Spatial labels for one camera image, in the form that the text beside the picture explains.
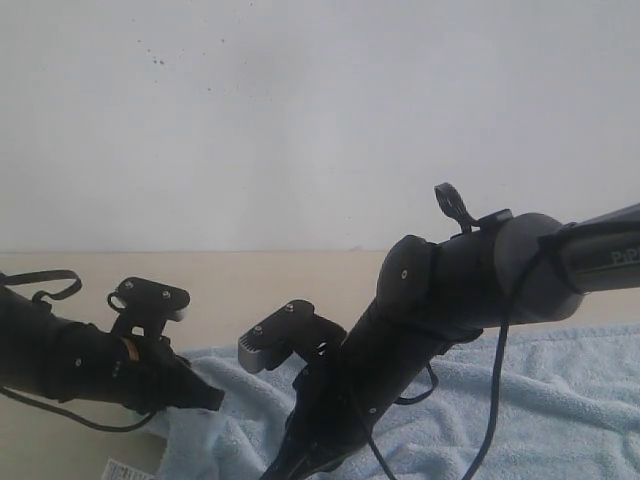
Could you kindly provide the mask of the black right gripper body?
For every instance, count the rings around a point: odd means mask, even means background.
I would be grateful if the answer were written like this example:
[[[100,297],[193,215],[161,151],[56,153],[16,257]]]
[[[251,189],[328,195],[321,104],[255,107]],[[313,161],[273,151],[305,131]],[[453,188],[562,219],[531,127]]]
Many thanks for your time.
[[[365,351],[330,351],[296,376],[296,403],[285,422],[284,443],[316,442],[340,457],[367,444],[380,419],[380,356]]]

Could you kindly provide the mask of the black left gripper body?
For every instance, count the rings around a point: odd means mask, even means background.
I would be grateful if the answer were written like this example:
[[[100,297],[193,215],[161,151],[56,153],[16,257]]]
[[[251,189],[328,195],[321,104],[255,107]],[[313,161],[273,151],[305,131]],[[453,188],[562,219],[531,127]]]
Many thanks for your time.
[[[167,407],[190,408],[187,380],[191,365],[165,342],[118,337],[112,367],[112,402],[137,413]]]

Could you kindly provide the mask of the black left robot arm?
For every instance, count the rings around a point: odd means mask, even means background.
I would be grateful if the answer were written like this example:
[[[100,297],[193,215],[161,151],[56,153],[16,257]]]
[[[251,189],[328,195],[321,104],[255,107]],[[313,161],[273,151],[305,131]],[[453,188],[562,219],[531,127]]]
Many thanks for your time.
[[[60,403],[119,404],[139,414],[221,407],[224,391],[202,379],[163,334],[189,306],[186,290],[124,279],[108,296],[118,317],[105,332],[53,313],[52,301],[80,287],[70,270],[1,277],[2,387]]]

